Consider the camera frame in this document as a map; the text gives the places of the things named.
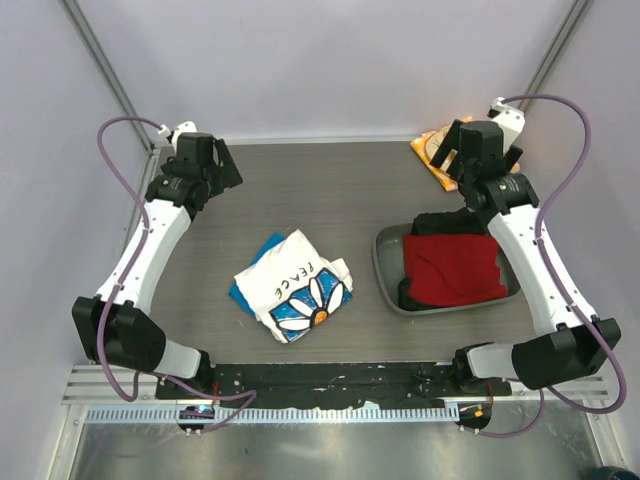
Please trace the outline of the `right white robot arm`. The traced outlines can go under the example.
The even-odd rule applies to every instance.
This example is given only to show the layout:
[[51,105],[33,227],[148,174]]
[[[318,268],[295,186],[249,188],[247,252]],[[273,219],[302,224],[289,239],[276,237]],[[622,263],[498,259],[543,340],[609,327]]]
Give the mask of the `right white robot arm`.
[[433,156],[448,156],[447,172],[469,210],[497,241],[529,306],[536,336],[525,342],[459,349],[451,380],[472,395],[488,378],[518,380],[538,390],[596,374],[621,338],[615,319],[602,319],[579,293],[545,226],[530,181],[512,172],[522,151],[504,145],[497,119],[454,121]]

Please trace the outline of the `white daisy print t-shirt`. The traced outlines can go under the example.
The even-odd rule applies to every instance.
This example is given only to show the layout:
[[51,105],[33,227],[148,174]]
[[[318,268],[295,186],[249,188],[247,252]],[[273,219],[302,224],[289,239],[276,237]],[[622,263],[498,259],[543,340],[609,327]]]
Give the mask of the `white daisy print t-shirt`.
[[292,343],[349,302],[353,278],[342,258],[320,256],[301,230],[267,249],[234,276],[254,318],[274,338]]

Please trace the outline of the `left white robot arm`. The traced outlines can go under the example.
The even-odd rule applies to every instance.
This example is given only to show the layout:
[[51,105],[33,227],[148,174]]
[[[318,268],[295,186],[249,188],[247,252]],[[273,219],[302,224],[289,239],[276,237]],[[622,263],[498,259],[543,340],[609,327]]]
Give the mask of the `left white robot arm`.
[[164,268],[196,215],[243,179],[224,140],[194,122],[161,133],[174,153],[147,188],[145,214],[109,279],[75,301],[72,318],[89,359],[176,377],[187,396],[200,399],[213,385],[207,354],[169,340],[149,314]]

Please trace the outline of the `grey plastic bin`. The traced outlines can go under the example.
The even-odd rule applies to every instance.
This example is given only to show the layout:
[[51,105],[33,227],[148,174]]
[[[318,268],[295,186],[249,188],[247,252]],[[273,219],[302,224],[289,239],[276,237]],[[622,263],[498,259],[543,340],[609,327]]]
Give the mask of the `grey plastic bin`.
[[497,305],[514,298],[521,292],[521,285],[508,261],[505,253],[499,249],[496,265],[500,269],[500,281],[506,287],[507,295],[500,299],[475,304],[437,307],[426,310],[409,311],[400,307],[398,300],[398,285],[406,277],[404,268],[403,237],[409,235],[411,223],[398,224],[383,228],[372,243],[372,260],[378,285],[382,295],[395,313],[408,317],[425,316],[439,313],[449,313]]

